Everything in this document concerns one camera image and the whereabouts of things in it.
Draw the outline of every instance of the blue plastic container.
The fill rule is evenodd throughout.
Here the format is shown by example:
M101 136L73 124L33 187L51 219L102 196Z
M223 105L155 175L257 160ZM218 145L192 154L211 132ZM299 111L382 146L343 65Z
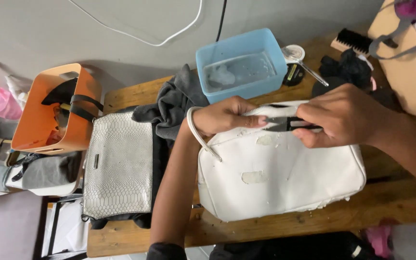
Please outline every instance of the blue plastic container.
M275 91L287 71L268 28L201 47L195 57L201 89L211 104L235 95L253 98Z

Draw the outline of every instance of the thread snips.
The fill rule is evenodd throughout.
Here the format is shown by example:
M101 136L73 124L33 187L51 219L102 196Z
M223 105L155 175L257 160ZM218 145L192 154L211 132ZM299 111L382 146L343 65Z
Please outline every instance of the thread snips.
M270 132L288 132L293 131L297 128L322 129L322 127L314 124L309 124L308 122L304 121L302 118L299 117L269 117L265 121L268 123L277 124L275 126L263 129Z

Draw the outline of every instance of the snakeskin pattern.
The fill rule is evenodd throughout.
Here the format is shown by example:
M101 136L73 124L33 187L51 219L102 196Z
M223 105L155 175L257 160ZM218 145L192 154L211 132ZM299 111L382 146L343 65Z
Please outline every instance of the snakeskin pattern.
M135 122L132 114L109 114L94 121L84 169L86 216L151 211L152 124Z

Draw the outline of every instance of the white wall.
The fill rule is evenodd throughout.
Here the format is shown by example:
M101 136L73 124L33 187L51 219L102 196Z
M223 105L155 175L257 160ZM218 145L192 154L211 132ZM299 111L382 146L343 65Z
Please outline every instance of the white wall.
M160 43L196 16L199 0L75 0L106 24ZM204 0L199 21L162 47L97 24L67 0L0 0L0 62L28 79L80 62L104 91L174 74L212 43L223 0ZM228 0L221 39L268 27L280 45L370 22L382 0Z

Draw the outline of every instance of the person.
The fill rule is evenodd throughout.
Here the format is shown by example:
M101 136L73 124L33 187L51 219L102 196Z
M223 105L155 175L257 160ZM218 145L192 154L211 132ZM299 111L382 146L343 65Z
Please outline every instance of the person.
M263 127L265 116L240 116L256 107L241 97L231 97L195 111L193 122L205 136L235 127ZM390 155L416 177L413 122L407 115L383 107L354 85L344 84L299 105L296 115L323 127L318 133L307 129L292 132L306 147L371 145ZM147 259L186 259L184 237L200 148L184 120L155 200Z

